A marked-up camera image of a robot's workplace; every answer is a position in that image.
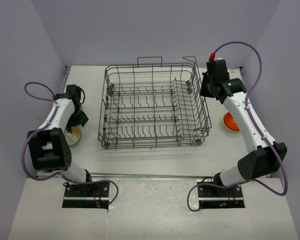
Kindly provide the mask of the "grey wire dish rack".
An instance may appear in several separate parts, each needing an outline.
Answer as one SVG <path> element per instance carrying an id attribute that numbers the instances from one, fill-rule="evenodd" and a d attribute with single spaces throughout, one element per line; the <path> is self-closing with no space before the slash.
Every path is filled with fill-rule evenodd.
<path id="1" fill-rule="evenodd" d="M 104 149 L 199 146 L 212 122 L 194 56 L 159 56 L 104 71 L 98 140 Z"/>

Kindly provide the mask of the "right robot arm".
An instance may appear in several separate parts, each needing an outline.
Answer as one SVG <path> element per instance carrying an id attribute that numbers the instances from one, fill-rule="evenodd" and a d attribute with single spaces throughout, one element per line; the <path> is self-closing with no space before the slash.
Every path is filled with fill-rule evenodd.
<path id="1" fill-rule="evenodd" d="M 210 59 L 206 67 L 200 95 L 216 99 L 228 110 L 247 149 L 247 155 L 235 166 L 215 175 L 213 191 L 223 197 L 231 191 L 231 186 L 276 173 L 288 150 L 265 129 L 248 98 L 244 83 L 239 78 L 230 78 L 226 61 Z"/>

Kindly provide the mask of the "white floral bowl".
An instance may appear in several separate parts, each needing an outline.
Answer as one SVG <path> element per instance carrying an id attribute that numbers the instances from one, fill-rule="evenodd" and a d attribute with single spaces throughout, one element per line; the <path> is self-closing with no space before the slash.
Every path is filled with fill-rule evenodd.
<path id="1" fill-rule="evenodd" d="M 69 147 L 76 145 L 82 138 L 82 131 L 79 126 L 71 128 L 71 132 L 64 130 L 64 137 Z"/>

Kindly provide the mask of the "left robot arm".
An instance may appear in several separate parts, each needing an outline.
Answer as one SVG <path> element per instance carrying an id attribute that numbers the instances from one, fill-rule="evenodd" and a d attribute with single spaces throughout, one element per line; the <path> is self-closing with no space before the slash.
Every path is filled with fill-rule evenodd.
<path id="1" fill-rule="evenodd" d="M 44 123 L 29 131 L 21 152 L 21 165 L 29 178 L 46 181 L 60 176 L 76 185 L 76 190 L 87 197 L 93 193 L 94 184 L 88 170 L 72 160 L 72 153 L 64 132 L 72 133 L 74 127 L 84 127 L 89 118 L 82 110 L 84 90 L 67 85 L 64 93 L 53 94 L 49 101 L 52 109 Z"/>

